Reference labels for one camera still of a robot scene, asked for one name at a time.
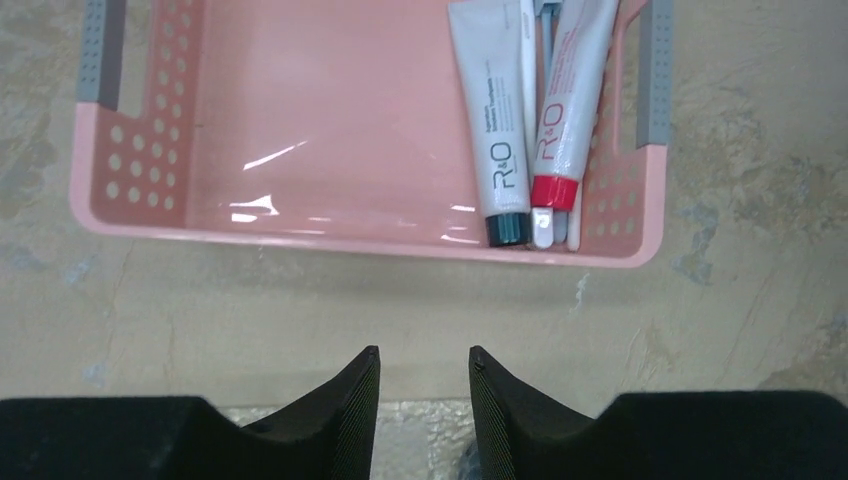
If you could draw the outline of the pink plastic basket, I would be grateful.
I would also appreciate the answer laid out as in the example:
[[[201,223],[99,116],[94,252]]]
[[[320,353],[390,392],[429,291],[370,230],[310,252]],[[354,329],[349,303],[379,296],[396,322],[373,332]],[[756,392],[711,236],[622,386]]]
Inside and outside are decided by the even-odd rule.
[[[490,248],[443,1],[154,1],[139,115],[127,8],[84,5],[70,185],[101,234],[633,268],[663,237],[673,5],[620,5],[581,244]]]

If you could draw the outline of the white toothpaste black cap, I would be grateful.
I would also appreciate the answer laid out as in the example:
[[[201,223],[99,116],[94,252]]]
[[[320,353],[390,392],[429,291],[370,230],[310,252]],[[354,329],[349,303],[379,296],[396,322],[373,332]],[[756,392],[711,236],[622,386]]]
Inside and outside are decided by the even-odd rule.
[[[531,207],[520,3],[452,2],[448,18],[488,245],[525,245],[530,240]]]

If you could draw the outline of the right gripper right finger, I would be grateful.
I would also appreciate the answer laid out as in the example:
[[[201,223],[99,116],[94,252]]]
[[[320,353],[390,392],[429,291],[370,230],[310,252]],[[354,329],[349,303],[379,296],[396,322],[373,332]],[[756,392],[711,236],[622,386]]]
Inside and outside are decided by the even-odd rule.
[[[814,391],[630,392],[596,418],[469,352],[486,479],[843,479],[847,408]]]

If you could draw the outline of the clear textured oval tray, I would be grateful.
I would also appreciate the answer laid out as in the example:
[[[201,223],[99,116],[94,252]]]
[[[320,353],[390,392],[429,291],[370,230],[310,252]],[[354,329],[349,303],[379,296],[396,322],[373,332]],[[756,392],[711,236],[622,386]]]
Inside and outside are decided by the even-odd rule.
[[[468,399],[382,401],[372,479],[480,479]]]

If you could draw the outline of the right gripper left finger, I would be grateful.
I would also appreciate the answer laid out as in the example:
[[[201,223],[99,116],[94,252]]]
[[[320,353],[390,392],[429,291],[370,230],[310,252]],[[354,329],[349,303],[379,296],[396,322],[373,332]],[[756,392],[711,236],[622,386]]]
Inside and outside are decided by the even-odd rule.
[[[245,426],[197,396],[6,399],[5,479],[366,479],[380,356]]]

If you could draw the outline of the white toothpaste red cap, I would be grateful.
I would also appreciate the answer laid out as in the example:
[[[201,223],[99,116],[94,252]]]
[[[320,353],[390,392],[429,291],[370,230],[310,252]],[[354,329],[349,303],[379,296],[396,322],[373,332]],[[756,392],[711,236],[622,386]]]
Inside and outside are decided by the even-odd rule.
[[[548,90],[548,107],[562,108],[556,141],[547,153],[543,195],[554,210],[572,211],[587,169],[605,65],[619,9],[617,0],[565,1],[559,15]]]

